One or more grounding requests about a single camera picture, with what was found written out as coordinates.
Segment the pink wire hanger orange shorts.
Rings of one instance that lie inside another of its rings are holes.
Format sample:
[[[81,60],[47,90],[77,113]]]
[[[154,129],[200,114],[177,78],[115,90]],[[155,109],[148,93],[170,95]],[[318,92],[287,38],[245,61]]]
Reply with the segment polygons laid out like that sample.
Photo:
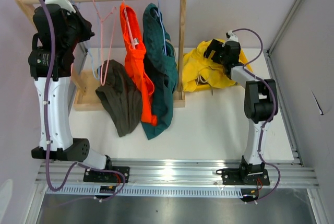
[[[126,6],[126,3],[125,3],[125,0],[123,0],[123,3],[124,3],[124,7],[125,7],[124,8],[124,14],[125,14],[126,22],[127,22],[128,33],[129,33],[131,45],[132,45],[133,49],[136,49],[136,45],[135,45],[135,42],[134,42],[134,38],[133,38],[133,35],[132,35],[130,23],[129,23],[128,13],[127,13],[127,6]]]

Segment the olive green shorts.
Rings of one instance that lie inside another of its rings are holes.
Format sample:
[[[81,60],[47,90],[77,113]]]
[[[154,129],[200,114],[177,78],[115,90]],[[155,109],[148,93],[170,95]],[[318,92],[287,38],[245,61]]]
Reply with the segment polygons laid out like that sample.
[[[142,96],[125,67],[115,61],[100,66],[104,85],[96,89],[103,108],[110,115],[119,137],[133,132],[141,120]]]

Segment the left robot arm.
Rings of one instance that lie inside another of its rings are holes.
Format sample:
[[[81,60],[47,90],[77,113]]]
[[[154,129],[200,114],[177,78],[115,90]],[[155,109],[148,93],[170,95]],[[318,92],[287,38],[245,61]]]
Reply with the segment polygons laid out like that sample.
[[[46,7],[54,32],[50,32],[43,8],[36,8],[33,23],[38,31],[33,36],[28,57],[41,120],[40,142],[32,149],[31,156],[34,159],[80,162],[95,168],[94,174],[101,182],[108,182],[113,177],[113,169],[107,166],[107,156],[93,150],[88,139],[72,137],[69,126],[67,99],[73,51],[78,43],[94,36],[92,25],[75,5],[62,8],[58,4],[48,4]]]

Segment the grey shorts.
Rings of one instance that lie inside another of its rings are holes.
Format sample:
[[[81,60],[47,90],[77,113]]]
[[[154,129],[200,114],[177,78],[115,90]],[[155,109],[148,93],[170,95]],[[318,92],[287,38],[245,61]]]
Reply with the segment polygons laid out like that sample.
[[[232,85],[232,87],[235,87],[235,86],[238,86],[238,85],[239,85],[239,83],[236,82],[235,84]],[[211,95],[213,96],[213,92],[216,88],[211,86],[211,85],[209,86],[209,88],[210,88]]]

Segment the yellow shorts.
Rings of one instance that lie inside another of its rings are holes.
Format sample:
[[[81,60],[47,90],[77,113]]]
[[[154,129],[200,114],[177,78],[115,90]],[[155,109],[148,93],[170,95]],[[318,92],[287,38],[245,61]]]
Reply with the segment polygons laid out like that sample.
[[[203,41],[195,49],[183,55],[182,86],[184,92],[209,89],[225,89],[238,83],[227,77],[224,66],[205,57],[211,41]]]

